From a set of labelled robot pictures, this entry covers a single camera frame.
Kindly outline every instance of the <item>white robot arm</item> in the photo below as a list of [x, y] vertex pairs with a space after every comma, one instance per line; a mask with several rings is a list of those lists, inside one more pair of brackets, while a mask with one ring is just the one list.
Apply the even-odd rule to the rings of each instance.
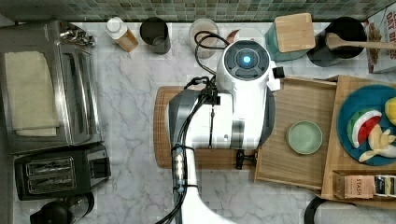
[[[216, 100], [194, 112], [183, 151], [173, 151], [176, 195], [187, 192], [177, 224], [233, 223], [211, 211], [202, 202], [195, 170], [193, 148], [256, 149], [271, 134], [275, 120], [274, 97], [267, 87], [272, 76], [268, 52], [254, 41], [241, 40], [223, 52], [216, 75]], [[199, 102], [200, 91], [184, 90], [166, 107], [165, 123], [172, 146], [183, 123]], [[183, 185], [183, 161], [187, 160], [187, 183]]]

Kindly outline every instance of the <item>small bowl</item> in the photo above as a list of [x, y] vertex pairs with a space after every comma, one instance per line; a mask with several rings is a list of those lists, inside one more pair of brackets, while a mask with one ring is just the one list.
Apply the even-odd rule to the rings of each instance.
[[322, 131], [311, 121], [302, 120], [288, 128], [286, 141], [297, 153], [309, 155], [316, 152], [322, 143]]

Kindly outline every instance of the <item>black canister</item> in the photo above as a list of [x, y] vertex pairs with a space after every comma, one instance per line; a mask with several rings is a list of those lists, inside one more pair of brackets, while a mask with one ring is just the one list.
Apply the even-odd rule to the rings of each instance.
[[316, 46], [307, 52], [309, 60], [317, 66], [332, 66], [343, 59], [354, 58], [363, 51], [363, 48], [357, 47], [329, 49], [326, 42], [328, 33], [337, 34], [346, 41], [367, 41], [366, 33], [359, 21], [349, 17], [338, 18], [315, 36]]
[[168, 26], [160, 18], [151, 17], [143, 21], [140, 36], [155, 53], [165, 54], [171, 48]]

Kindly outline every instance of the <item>wooden lid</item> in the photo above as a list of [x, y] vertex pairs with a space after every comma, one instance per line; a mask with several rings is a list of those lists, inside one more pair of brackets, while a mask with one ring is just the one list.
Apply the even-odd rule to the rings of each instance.
[[314, 27], [309, 13], [301, 13], [275, 19], [276, 38], [282, 53], [315, 47]]

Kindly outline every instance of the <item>white container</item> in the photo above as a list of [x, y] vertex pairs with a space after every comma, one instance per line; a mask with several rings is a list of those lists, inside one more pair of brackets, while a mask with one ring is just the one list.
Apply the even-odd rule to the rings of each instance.
[[118, 17], [107, 22], [106, 32], [127, 52], [131, 52], [138, 45], [134, 34], [132, 34], [125, 22]]
[[[200, 31], [210, 31], [215, 34], [219, 34], [219, 27], [210, 19], [198, 19], [196, 20], [190, 27], [189, 37], [190, 37], [190, 46], [191, 51], [195, 54], [195, 48], [197, 44], [195, 43], [194, 37]], [[199, 41], [202, 37], [206, 36], [206, 34], [201, 34], [197, 36], [197, 40]], [[208, 38], [204, 40], [201, 44], [209, 47], [216, 46], [218, 42], [217, 38]], [[215, 54], [215, 49], [204, 49], [198, 48], [198, 58], [200, 59], [208, 59]]]

